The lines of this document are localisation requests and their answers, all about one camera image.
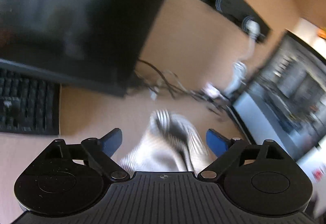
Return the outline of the striped beige knit garment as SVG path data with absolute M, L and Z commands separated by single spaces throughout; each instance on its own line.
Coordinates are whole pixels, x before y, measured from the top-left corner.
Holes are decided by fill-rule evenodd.
M 140 142 L 119 162 L 131 176 L 136 172 L 194 172 L 213 162 L 198 131 L 184 116 L 156 110 Z

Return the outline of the computer case with glass panel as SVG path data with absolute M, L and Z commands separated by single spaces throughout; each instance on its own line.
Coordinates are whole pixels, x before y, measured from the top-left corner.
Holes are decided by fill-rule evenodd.
M 286 31 L 230 109 L 253 144 L 272 139 L 300 160 L 325 136 L 325 58 Z

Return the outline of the black keyboard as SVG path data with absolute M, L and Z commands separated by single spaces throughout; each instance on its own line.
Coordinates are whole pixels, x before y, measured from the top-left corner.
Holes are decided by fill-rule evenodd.
M 59 135 L 61 85 L 1 69 L 1 132 Z

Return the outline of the curved computer monitor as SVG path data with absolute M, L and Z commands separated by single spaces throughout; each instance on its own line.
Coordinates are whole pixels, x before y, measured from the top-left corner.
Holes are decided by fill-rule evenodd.
M 125 96 L 164 0 L 1 0 L 1 67 Z

